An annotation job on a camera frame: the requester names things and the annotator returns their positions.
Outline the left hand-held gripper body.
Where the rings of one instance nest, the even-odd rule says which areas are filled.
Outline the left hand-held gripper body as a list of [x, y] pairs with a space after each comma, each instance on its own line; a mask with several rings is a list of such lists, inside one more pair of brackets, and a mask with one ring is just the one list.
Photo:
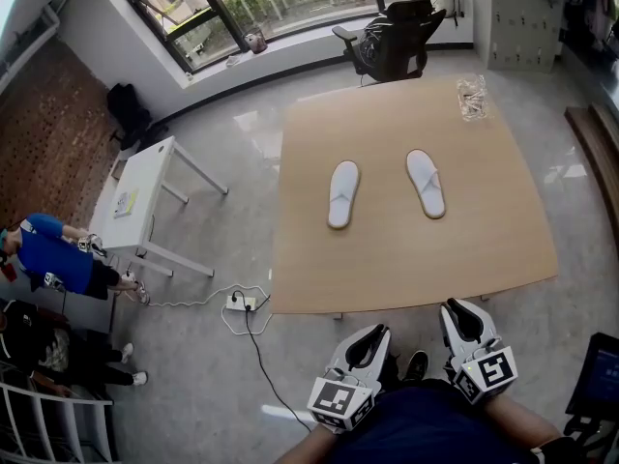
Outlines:
[[311, 417], [333, 433], [355, 429], [375, 406], [382, 384], [329, 367], [314, 381], [307, 408]]

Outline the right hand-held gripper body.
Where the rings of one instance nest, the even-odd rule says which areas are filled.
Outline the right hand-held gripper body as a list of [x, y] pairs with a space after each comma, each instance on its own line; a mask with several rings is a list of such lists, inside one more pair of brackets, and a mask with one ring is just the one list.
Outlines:
[[451, 383], [471, 405], [504, 392], [517, 378], [512, 348], [501, 338], [492, 338], [470, 353], [451, 357], [445, 369]]

